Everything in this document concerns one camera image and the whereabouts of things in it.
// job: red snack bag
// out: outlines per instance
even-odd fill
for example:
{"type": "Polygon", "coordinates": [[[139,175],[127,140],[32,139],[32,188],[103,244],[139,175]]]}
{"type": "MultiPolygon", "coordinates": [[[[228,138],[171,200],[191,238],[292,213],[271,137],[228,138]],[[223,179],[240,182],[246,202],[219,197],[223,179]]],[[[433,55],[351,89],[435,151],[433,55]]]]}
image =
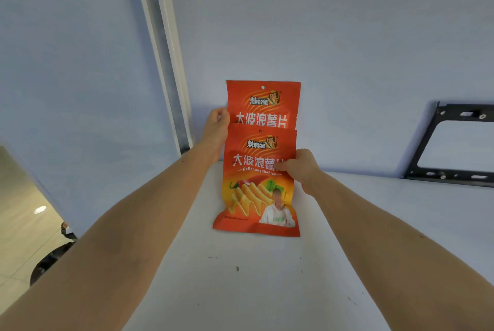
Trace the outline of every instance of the red snack bag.
{"type": "Polygon", "coordinates": [[[300,236],[293,178],[274,169],[275,162],[295,158],[296,141],[294,129],[230,124],[223,161],[226,207],[214,229],[300,236]]]}
{"type": "Polygon", "coordinates": [[[295,129],[300,83],[228,80],[226,85],[231,123],[295,129]]]}

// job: tiled floor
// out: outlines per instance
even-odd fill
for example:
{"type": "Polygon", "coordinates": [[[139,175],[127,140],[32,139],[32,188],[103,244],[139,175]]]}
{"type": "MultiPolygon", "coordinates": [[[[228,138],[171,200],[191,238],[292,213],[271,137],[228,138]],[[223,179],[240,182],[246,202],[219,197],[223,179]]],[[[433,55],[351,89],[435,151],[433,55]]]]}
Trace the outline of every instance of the tiled floor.
{"type": "Polygon", "coordinates": [[[29,288],[36,264],[70,240],[62,219],[0,146],[0,314],[29,288]],[[45,205],[46,210],[34,214],[45,205]]]}

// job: tv wall mount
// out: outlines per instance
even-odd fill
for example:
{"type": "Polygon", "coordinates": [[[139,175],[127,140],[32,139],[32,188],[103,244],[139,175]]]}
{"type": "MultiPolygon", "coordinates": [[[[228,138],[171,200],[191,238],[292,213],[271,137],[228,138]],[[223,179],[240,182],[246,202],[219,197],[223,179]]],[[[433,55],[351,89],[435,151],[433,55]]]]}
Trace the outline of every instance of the tv wall mount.
{"type": "Polygon", "coordinates": [[[440,183],[494,187],[494,172],[418,166],[418,161],[429,143],[430,138],[434,134],[437,125],[445,121],[494,122],[494,105],[446,104],[440,106],[440,103],[438,102],[432,120],[411,159],[407,171],[404,174],[404,178],[440,183]]]}

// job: brand logo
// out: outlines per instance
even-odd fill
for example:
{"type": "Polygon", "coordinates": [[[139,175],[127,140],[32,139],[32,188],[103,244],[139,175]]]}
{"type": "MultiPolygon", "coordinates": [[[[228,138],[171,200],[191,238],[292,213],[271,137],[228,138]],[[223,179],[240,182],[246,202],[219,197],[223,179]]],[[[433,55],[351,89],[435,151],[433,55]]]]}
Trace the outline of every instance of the brand logo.
{"type": "Polygon", "coordinates": [[[277,105],[280,103],[280,92],[270,91],[267,97],[250,97],[250,105],[277,105]]]}
{"type": "Polygon", "coordinates": [[[274,149],[277,145],[276,137],[269,135],[265,141],[247,141],[247,147],[252,149],[274,149]]]}

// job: potato chip bag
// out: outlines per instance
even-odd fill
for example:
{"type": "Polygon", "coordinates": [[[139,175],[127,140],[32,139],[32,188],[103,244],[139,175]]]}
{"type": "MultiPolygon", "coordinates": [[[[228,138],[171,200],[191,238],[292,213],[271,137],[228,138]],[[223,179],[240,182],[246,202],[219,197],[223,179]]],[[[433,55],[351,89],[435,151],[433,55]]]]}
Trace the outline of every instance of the potato chip bag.
{"type": "Polygon", "coordinates": [[[228,80],[226,85],[231,123],[295,129],[300,83],[228,80]]]}
{"type": "Polygon", "coordinates": [[[225,210],[213,228],[299,237],[292,206],[293,178],[276,171],[277,161],[295,158],[297,131],[230,124],[223,161],[225,210]]]}

